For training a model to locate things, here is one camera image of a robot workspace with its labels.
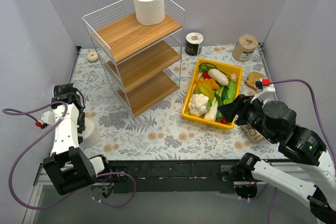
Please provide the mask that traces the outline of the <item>brown printed paper roll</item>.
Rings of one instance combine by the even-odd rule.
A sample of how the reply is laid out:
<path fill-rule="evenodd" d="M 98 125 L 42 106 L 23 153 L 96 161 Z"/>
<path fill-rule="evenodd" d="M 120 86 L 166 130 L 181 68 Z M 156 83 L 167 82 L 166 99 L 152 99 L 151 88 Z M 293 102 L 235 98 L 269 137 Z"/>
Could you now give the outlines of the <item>brown printed paper roll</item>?
<path fill-rule="evenodd" d="M 254 128 L 252 128 L 249 124 L 241 126 L 244 132 L 247 134 L 248 138 L 253 144 L 258 144 L 266 139 Z"/>

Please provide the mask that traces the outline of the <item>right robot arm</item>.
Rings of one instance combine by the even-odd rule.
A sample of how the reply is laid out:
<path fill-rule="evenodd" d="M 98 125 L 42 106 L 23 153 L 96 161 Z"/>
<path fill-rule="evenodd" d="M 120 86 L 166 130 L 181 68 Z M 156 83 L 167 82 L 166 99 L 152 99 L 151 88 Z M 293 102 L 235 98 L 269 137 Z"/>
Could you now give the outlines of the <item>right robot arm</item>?
<path fill-rule="evenodd" d="M 311 178 L 305 182 L 271 166 L 260 157 L 245 153 L 223 173 L 226 179 L 261 180 L 301 201 L 323 223 L 335 223 L 335 168 L 318 134 L 296 124 L 296 112 L 280 101 L 263 103 L 240 94 L 218 111 L 227 122 L 249 125 Z"/>

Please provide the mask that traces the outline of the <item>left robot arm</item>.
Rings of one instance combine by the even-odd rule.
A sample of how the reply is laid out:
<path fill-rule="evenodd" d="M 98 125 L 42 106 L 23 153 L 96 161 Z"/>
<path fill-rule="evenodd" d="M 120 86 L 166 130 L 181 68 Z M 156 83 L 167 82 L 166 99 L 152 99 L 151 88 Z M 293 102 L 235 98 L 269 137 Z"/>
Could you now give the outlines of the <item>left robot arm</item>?
<path fill-rule="evenodd" d="M 108 181 L 112 170 L 107 158 L 102 154 L 88 158 L 80 148 L 96 145 L 100 130 L 86 118 L 78 92 L 55 95 L 51 107 L 55 123 L 59 124 L 43 167 L 58 194 L 66 195 L 97 181 Z"/>

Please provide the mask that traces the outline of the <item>white paper towel roll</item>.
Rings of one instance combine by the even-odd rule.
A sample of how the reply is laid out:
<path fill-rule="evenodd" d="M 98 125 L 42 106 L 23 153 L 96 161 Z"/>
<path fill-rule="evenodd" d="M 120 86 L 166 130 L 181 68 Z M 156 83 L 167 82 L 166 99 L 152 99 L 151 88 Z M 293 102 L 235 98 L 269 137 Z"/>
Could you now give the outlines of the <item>white paper towel roll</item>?
<path fill-rule="evenodd" d="M 82 137 L 79 145 L 84 148 L 90 148 L 95 146 L 100 140 L 100 130 L 91 119 L 85 118 L 85 130 L 79 133 L 79 137 Z"/>
<path fill-rule="evenodd" d="M 137 21 L 144 26 L 161 23 L 165 17 L 164 0 L 133 0 Z"/>

